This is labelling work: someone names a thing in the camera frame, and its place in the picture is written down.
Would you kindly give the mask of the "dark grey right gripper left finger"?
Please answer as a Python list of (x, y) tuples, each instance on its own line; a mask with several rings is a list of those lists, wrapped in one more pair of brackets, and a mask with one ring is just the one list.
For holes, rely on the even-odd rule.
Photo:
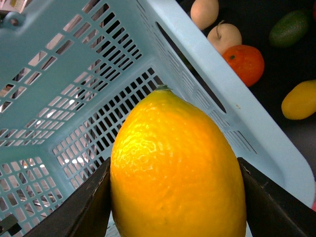
[(27, 237), (104, 237), (111, 211), (110, 159)]

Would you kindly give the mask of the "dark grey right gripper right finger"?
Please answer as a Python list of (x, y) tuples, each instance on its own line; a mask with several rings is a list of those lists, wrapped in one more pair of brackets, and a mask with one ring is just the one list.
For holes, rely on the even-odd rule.
[(248, 163), (237, 158), (253, 237), (314, 237), (316, 212)]

